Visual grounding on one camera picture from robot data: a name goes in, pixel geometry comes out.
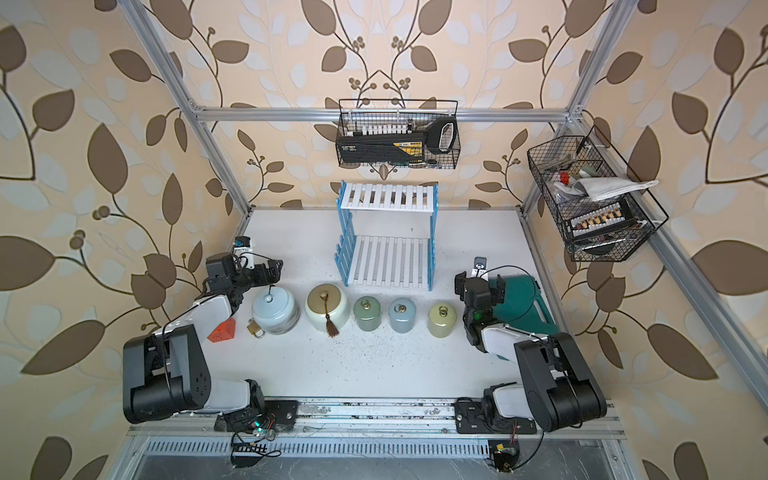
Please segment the white folded paper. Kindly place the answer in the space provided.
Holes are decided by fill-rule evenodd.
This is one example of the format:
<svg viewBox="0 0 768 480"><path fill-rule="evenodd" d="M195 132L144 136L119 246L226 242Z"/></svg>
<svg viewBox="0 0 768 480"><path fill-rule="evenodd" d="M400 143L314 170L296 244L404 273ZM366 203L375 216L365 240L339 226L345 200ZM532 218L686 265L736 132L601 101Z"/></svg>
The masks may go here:
<svg viewBox="0 0 768 480"><path fill-rule="evenodd" d="M575 182L574 188L593 202L606 201L624 194L655 187L658 180L635 182L619 177L583 178Z"/></svg>

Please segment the yellow-green tea canister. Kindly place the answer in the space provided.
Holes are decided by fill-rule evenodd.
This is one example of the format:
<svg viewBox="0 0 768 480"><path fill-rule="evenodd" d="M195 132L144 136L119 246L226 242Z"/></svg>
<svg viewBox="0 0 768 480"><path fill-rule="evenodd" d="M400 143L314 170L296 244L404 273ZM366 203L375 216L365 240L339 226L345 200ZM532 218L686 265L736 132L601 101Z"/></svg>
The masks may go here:
<svg viewBox="0 0 768 480"><path fill-rule="evenodd" d="M428 330L435 338L448 337L456 325L456 309L448 302L436 302L428 313Z"/></svg>

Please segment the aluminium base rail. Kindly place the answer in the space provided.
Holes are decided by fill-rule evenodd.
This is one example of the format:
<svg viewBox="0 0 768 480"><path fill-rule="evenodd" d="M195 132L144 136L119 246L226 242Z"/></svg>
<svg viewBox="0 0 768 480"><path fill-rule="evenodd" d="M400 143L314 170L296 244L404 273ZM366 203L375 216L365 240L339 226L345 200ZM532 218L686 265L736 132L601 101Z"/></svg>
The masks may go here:
<svg viewBox="0 0 768 480"><path fill-rule="evenodd" d="M508 421L512 426L489 428L491 422L480 419L480 407L467 400L450 398L343 398L268 397L267 406L275 413L261 416L253 433L276 428L281 437L309 438L500 438L514 436L536 439L541 427L532 420ZM580 428L566 428L545 434L545 440L626 440L618 413L609 403L608 414L585 422ZM223 420L213 414L177 414L170 419L129 427L129 435L221 436Z"/></svg>

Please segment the white-blue ceramic jar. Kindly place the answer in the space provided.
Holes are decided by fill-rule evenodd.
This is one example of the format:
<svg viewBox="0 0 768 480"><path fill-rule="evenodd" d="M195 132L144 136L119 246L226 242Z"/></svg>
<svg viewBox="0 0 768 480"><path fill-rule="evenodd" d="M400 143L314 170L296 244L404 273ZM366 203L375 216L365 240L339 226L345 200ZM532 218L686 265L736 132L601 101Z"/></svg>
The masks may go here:
<svg viewBox="0 0 768 480"><path fill-rule="evenodd" d="M267 334L289 332L300 318L295 296L287 289L270 286L257 294L252 303L252 319Z"/></svg>

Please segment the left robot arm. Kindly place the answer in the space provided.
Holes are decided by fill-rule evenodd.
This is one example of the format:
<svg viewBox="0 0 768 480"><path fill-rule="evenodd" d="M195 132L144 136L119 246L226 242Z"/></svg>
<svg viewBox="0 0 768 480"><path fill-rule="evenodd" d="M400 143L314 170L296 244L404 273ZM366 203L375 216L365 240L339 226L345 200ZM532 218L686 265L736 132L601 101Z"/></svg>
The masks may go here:
<svg viewBox="0 0 768 480"><path fill-rule="evenodd" d="M123 413L132 424L161 421L179 413L217 416L225 432L264 432L295 423L296 401L266 401L252 379L229 380L209 370L203 342L223 329L230 340L234 314L245 293L265 287L279 291L283 262L267 257L246 266L233 253L206 260L204 290L190 308L160 330L127 341L123 348Z"/></svg>

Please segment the brass padlock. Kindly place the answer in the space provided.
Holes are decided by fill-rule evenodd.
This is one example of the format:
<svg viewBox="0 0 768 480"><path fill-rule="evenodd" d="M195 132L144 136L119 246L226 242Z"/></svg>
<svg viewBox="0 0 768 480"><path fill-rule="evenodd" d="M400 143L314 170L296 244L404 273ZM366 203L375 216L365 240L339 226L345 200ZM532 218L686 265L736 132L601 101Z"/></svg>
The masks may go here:
<svg viewBox="0 0 768 480"><path fill-rule="evenodd" d="M251 335L253 335L257 339L261 339L265 336L264 330L253 319L250 319L248 321L247 330Z"/></svg>

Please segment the blue white wooden shelf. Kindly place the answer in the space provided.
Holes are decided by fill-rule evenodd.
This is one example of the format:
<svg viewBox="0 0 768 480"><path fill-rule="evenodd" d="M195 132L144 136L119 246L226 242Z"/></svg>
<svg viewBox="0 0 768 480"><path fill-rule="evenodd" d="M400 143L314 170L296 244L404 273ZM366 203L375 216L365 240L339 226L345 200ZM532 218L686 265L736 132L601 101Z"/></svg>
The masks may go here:
<svg viewBox="0 0 768 480"><path fill-rule="evenodd" d="M346 286L431 290L438 185L340 184L334 261Z"/></svg>

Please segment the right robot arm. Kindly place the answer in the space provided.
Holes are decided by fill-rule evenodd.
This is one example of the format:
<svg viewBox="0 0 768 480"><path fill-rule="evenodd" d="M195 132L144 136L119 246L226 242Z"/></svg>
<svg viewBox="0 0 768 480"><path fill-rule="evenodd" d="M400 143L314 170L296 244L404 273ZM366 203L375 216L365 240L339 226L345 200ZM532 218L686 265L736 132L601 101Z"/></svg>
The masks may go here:
<svg viewBox="0 0 768 480"><path fill-rule="evenodd" d="M605 395L574 337L552 320L533 276L461 272L454 289L470 345L519 372L517 382L486 389L488 422L526 418L553 432L606 416Z"/></svg>

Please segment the small red object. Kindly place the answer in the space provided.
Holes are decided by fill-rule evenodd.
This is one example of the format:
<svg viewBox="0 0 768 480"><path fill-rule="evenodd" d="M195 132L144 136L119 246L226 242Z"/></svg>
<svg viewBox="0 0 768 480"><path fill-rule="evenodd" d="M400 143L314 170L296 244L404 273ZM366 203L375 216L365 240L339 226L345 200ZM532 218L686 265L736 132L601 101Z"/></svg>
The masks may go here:
<svg viewBox="0 0 768 480"><path fill-rule="evenodd" d="M215 327L214 330L207 336L207 339L212 343L219 343L232 340L235 337L235 334L236 320L234 318L229 318Z"/></svg>

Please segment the blue tea canister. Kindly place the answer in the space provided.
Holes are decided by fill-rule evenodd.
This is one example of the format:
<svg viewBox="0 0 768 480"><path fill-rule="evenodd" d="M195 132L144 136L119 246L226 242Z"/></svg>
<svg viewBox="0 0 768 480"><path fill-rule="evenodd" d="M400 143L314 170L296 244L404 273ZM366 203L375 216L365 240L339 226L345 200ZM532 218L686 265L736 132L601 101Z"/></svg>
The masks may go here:
<svg viewBox="0 0 768 480"><path fill-rule="evenodd" d="M405 297L396 298L388 309L391 328L400 334L410 332L416 322L416 313L416 305L411 299Z"/></svg>

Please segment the paint tube set box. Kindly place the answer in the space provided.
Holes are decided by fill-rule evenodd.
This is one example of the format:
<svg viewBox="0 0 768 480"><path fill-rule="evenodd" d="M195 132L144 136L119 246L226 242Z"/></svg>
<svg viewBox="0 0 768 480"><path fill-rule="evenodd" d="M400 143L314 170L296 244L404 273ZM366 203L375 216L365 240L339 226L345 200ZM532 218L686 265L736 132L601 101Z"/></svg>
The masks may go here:
<svg viewBox="0 0 768 480"><path fill-rule="evenodd" d="M635 222L636 216L629 204L622 200L573 218L567 227L576 241L612 233Z"/></svg>

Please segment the black yellow tool box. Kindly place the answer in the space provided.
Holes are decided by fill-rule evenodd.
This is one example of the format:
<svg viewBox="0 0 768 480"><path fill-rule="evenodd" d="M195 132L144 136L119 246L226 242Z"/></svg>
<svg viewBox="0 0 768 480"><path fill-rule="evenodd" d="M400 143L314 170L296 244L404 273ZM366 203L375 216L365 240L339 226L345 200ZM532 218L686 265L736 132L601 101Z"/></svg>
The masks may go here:
<svg viewBox="0 0 768 480"><path fill-rule="evenodd" d="M424 160L423 133L344 136L336 141L341 163L408 165Z"/></svg>

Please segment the green tea canister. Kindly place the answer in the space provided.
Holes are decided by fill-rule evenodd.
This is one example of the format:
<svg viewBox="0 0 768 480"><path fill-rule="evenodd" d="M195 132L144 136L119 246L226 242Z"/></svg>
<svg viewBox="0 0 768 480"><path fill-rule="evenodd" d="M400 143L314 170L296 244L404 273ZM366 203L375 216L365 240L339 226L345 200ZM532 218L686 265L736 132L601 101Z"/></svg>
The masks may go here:
<svg viewBox="0 0 768 480"><path fill-rule="evenodd" d="M373 296L363 296L356 300L353 315L357 326L364 332L373 332L381 324L381 305Z"/></svg>

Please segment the cream jar with tassel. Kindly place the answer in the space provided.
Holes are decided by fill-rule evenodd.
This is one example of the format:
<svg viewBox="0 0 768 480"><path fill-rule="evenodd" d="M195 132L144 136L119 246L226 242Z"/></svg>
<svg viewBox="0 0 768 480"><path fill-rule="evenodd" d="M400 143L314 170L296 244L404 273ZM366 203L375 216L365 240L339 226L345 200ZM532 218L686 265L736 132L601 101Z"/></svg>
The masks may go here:
<svg viewBox="0 0 768 480"><path fill-rule="evenodd" d="M304 310L316 330L335 338L350 318L351 303L337 285L325 283L310 291Z"/></svg>

